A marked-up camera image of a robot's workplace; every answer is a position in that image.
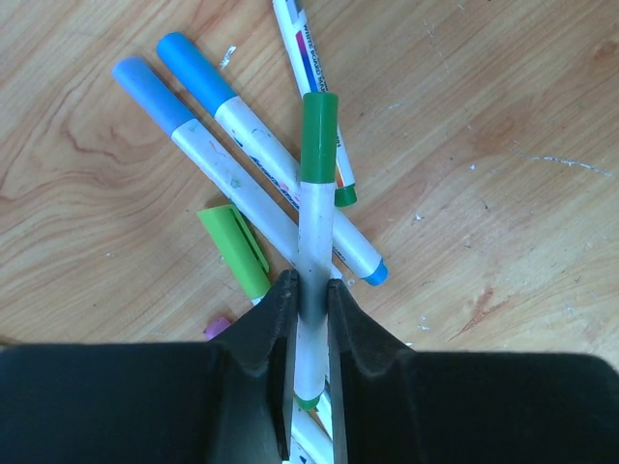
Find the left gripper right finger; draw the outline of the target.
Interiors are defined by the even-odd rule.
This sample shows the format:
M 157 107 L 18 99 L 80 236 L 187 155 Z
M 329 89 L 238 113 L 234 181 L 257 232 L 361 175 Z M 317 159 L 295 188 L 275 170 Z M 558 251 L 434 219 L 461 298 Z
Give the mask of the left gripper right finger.
M 429 352 L 328 290 L 338 463 L 614 463 L 618 374 L 569 353 Z

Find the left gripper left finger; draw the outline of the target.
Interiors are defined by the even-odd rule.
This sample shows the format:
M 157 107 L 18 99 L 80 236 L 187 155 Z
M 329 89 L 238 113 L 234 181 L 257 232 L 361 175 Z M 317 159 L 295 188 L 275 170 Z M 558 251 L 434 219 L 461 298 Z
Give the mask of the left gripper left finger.
M 290 454 L 299 281 L 210 341 L 1 352 L 5 463 L 280 463 Z

